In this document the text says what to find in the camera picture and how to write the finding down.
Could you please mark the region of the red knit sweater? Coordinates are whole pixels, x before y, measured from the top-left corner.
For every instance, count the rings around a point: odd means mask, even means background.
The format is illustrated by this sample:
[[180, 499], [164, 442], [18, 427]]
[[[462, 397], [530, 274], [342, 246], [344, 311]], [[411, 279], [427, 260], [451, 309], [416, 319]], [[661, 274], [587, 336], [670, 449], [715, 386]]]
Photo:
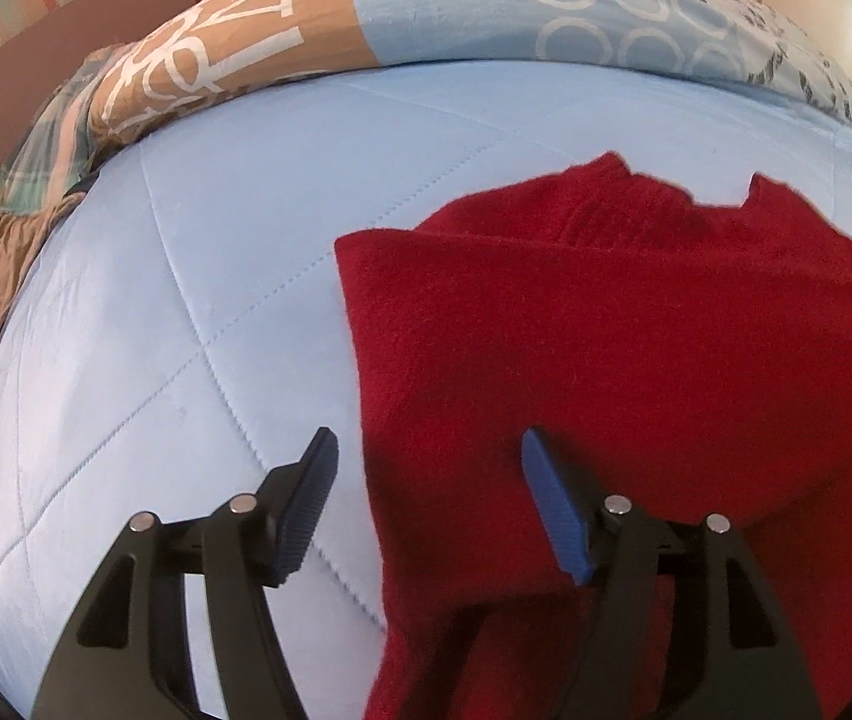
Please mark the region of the red knit sweater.
[[730, 518], [826, 717], [852, 702], [852, 239], [755, 176], [704, 206], [616, 154], [335, 245], [387, 617], [373, 718], [543, 718], [595, 595], [520, 470]]

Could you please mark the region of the light blue quilted bedspread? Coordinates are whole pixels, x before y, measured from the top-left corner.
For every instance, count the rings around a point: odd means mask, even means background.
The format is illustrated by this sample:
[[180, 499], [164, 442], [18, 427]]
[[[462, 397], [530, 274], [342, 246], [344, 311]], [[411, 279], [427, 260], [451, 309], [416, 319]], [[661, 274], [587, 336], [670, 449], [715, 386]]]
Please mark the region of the light blue quilted bedspread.
[[337, 481], [270, 610], [310, 717], [359, 717], [384, 617], [333, 242], [609, 151], [713, 205], [764, 174], [852, 236], [850, 128], [768, 94], [588, 65], [410, 65], [262, 89], [102, 167], [0, 337], [11, 706], [31, 710], [132, 515], [209, 514], [325, 426]]

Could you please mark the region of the blue and brown patterned duvet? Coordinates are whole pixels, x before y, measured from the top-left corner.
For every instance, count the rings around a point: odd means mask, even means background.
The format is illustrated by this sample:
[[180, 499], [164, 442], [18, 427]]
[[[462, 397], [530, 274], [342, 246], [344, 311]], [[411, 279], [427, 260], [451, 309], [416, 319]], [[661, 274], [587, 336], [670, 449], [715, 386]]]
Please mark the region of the blue and brown patterned duvet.
[[794, 99], [852, 128], [852, 82], [755, 0], [202, 0], [117, 55], [89, 128], [125, 146], [278, 83], [377, 67], [519, 60], [645, 71]]

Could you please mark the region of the mauve upholstered headboard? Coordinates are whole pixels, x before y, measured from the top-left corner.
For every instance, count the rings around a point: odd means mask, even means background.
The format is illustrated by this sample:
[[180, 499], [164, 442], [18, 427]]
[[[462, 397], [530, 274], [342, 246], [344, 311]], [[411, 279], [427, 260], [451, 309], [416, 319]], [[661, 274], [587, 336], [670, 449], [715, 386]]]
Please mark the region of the mauve upholstered headboard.
[[73, 0], [0, 47], [0, 166], [95, 49], [133, 43], [197, 0]]

